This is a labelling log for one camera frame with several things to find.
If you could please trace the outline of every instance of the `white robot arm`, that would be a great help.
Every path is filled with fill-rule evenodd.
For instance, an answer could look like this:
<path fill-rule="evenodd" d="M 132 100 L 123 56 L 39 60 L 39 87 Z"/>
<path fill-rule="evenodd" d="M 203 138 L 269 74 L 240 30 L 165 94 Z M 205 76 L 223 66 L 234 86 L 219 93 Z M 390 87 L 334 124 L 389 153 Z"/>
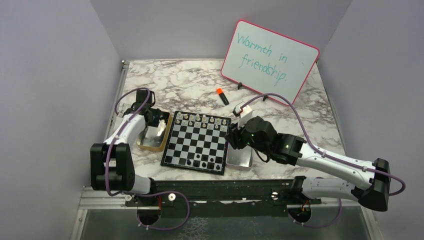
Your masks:
<path fill-rule="evenodd" d="M 390 178 L 370 171 L 379 170 L 389 174 L 389 163 L 386 160 L 379 158 L 371 162 L 354 159 L 314 145 L 314 148 L 322 152 L 320 154 L 303 138 L 277 133 L 270 122 L 259 116 L 253 117 L 253 111 L 248 105 L 243 109 L 240 109 L 240 105 L 236 106 L 233 113 L 240 117 L 240 120 L 230 125 L 225 138 L 234 149 L 250 146 L 265 154 L 268 160 L 308 167 L 337 177 L 297 177 L 293 184 L 296 185 L 294 189 L 298 190 L 300 198 L 349 199 L 375 211 L 387 211 Z M 345 163 L 328 156 L 336 157 Z"/>
<path fill-rule="evenodd" d="M 110 190 L 148 194 L 152 179 L 135 174 L 131 149 L 140 133 L 148 126 L 157 127 L 164 116 L 155 105 L 155 93 L 137 90 L 135 103 L 123 113 L 117 130 L 103 143 L 95 143 L 90 149 L 91 186 L 94 190 L 106 188 L 107 152 L 110 148 L 108 185 Z"/>

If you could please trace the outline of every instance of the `white marble tabletop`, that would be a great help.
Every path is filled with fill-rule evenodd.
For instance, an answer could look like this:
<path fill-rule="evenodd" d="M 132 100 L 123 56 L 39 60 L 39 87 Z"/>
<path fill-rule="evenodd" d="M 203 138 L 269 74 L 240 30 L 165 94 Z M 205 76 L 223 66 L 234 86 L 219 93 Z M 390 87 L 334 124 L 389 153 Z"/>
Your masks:
<path fill-rule="evenodd" d="M 257 93 L 245 88 L 237 89 L 237 84 L 221 76 L 222 60 L 140 60 L 129 64 L 123 93 L 134 88 L 146 87 L 155 92 L 155 108 L 170 112 L 185 111 L 223 116 L 237 121 L 232 114 L 235 105 L 247 102 Z M 229 105 L 225 106 L 216 93 L 222 88 Z M 119 115 L 114 129 L 122 122 L 122 112 L 136 99 L 136 93 L 125 97 L 119 105 Z M 329 151 L 344 155 L 344 150 L 336 127 L 333 113 L 320 73 L 316 65 L 312 68 L 294 106 L 304 122 L 314 144 Z M 292 109 L 270 99 L 258 99 L 250 104 L 254 116 L 269 121 L 279 133 L 303 137 L 302 130 Z M 264 163 L 254 154 L 251 170 L 243 171 L 225 168 L 224 175 L 214 175 L 174 167 L 161 166 L 163 152 L 145 151 L 134 145 L 132 159 L 135 173 L 155 180 L 257 180 L 291 179 L 295 176 L 333 176 L 318 170 L 278 164 L 275 161 Z"/>

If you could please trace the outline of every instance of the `handwritten text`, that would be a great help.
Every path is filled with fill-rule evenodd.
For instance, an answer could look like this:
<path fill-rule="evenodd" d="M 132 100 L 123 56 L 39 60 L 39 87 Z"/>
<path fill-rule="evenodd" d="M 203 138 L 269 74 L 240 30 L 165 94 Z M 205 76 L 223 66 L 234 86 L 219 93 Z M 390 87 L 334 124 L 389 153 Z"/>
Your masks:
<path fill-rule="evenodd" d="M 258 44 L 253 43 L 252 41 L 249 40 L 249 36 L 244 37 L 243 35 L 240 36 L 239 33 L 237 33 L 237 43 L 239 44 L 241 42 L 241 44 L 243 44 L 244 46 L 248 47 L 248 48 L 253 48 L 255 50 L 258 50 L 259 52 L 262 52 L 266 55 L 268 55 L 268 57 L 271 55 L 271 53 L 273 52 L 271 50 L 271 46 L 269 45 L 269 47 L 267 48 L 266 46 L 261 46 Z"/>
<path fill-rule="evenodd" d="M 275 82 L 274 86 L 276 86 L 278 84 L 278 82 L 280 80 L 283 80 L 286 77 L 286 74 L 277 70 L 277 65 L 274 64 L 274 66 L 270 66 L 270 62 L 268 62 L 267 65 L 265 64 L 261 64 L 261 62 L 259 61 L 255 61 L 254 59 L 250 59 L 248 58 L 249 55 L 245 54 L 242 58 L 242 62 L 241 65 L 239 66 L 239 68 L 246 66 L 246 67 L 251 67 L 254 68 L 258 71 L 261 71 L 263 73 L 268 74 L 269 76 L 275 78 L 277 81 Z"/>

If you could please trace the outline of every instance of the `black and white chessboard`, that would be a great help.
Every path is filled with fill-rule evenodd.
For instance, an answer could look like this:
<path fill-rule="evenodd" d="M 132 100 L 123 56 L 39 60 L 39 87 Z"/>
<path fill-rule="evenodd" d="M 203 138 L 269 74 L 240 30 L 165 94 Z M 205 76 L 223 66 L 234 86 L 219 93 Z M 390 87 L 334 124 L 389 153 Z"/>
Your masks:
<path fill-rule="evenodd" d="M 223 175 L 228 117 L 176 111 L 160 165 Z"/>

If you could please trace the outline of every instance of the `gray wall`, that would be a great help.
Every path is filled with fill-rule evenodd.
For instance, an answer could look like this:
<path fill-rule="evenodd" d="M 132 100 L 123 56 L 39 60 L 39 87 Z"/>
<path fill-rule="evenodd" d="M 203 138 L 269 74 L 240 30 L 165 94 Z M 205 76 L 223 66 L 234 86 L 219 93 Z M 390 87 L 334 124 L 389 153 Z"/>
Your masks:
<path fill-rule="evenodd" d="M 346 154 L 384 158 L 406 181 L 376 214 L 386 240 L 423 235 L 423 13 L 422 0 L 353 0 L 318 62 Z"/>
<path fill-rule="evenodd" d="M 239 19 L 324 49 L 351 0 L 91 0 L 119 56 L 224 58 Z"/>
<path fill-rule="evenodd" d="M 0 239 L 68 239 L 121 59 L 89 0 L 0 2 Z"/>

